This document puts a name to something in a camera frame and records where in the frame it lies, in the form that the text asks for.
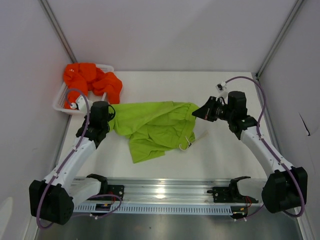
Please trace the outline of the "lime green shorts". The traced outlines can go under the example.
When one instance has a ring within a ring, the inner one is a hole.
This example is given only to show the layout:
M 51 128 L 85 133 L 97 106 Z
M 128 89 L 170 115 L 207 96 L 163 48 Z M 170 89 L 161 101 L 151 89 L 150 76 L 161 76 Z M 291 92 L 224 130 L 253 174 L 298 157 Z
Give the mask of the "lime green shorts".
M 192 102 L 140 102 L 113 105 L 111 130 L 128 139 L 132 162 L 137 164 L 178 149 L 187 150 L 196 140 Z

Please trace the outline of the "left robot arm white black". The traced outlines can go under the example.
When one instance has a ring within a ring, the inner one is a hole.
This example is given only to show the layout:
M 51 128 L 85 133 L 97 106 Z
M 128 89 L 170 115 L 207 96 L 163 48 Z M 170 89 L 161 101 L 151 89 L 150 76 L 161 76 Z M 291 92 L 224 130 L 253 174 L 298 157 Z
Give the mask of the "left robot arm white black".
M 110 132 L 109 122 L 115 115 L 115 109 L 106 101 L 94 102 L 66 157 L 43 180 L 34 180 L 30 184 L 30 212 L 40 228 L 45 228 L 41 220 L 64 225 L 74 208 L 84 201 L 91 198 L 103 200 L 108 196 L 108 180 L 104 176 L 89 174 L 81 183 L 72 183 L 83 164 Z

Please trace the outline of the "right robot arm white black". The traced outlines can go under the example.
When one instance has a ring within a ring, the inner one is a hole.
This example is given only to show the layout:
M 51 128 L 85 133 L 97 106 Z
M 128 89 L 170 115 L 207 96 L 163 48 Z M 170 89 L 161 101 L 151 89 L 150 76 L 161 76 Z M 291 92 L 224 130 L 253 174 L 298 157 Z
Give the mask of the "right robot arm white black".
M 222 97 L 211 96 L 192 115 L 209 122 L 226 121 L 229 130 L 252 152 L 267 176 L 261 197 L 270 213 L 283 212 L 293 218 L 304 214 L 307 171 L 303 167 L 294 167 L 274 146 L 268 144 L 260 131 L 259 122 L 248 114 L 244 92 L 229 92 L 227 102 Z

